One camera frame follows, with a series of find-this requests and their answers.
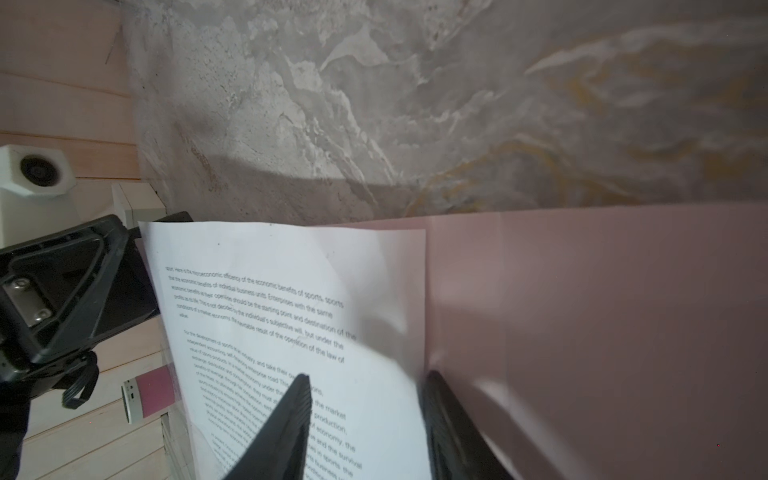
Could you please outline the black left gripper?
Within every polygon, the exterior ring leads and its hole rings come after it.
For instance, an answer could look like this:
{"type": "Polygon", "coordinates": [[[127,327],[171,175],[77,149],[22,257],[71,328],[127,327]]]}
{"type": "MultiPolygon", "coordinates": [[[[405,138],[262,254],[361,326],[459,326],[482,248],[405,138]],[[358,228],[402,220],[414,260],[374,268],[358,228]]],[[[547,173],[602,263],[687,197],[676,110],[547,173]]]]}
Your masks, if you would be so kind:
{"type": "MultiPolygon", "coordinates": [[[[188,223],[187,211],[155,223],[188,223]]],[[[87,402],[99,378],[95,347],[156,316],[139,227],[114,215],[1,251],[1,398],[50,390],[65,408],[87,402]]]]}

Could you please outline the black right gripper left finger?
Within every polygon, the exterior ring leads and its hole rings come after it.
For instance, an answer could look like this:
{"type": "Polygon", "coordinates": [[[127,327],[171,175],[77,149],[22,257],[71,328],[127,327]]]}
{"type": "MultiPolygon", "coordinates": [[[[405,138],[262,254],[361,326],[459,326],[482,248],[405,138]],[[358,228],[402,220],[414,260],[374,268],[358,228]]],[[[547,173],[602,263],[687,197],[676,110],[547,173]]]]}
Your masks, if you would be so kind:
{"type": "Polygon", "coordinates": [[[299,374],[225,479],[303,479],[312,404],[310,378],[299,374]]]}

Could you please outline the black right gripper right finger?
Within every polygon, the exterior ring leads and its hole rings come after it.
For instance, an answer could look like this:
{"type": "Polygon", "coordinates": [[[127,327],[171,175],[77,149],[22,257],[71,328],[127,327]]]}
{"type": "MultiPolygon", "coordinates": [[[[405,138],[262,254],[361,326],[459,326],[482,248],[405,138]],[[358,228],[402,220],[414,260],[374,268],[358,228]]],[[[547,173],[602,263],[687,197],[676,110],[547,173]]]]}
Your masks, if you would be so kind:
{"type": "Polygon", "coordinates": [[[438,371],[422,381],[419,404],[433,479],[513,479],[438,371]]]}

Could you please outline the printed white paper sheet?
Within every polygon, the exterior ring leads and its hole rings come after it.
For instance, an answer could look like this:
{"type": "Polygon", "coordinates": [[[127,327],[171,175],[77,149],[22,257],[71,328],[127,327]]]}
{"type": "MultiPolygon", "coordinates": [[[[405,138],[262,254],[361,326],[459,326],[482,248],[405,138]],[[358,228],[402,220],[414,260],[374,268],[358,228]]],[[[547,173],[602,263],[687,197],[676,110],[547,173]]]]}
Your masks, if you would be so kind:
{"type": "Polygon", "coordinates": [[[312,389],[305,477],[430,477],[421,230],[140,227],[195,473],[222,479],[293,380],[312,389]]]}

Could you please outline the pink file folder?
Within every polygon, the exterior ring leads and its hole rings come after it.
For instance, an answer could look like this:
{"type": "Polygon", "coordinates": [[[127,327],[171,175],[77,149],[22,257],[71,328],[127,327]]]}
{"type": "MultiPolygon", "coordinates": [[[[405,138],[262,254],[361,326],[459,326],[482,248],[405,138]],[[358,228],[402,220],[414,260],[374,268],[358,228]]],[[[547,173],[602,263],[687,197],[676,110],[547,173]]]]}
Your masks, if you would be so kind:
{"type": "Polygon", "coordinates": [[[424,366],[514,477],[766,477],[765,203],[367,228],[424,232],[424,366]]]}

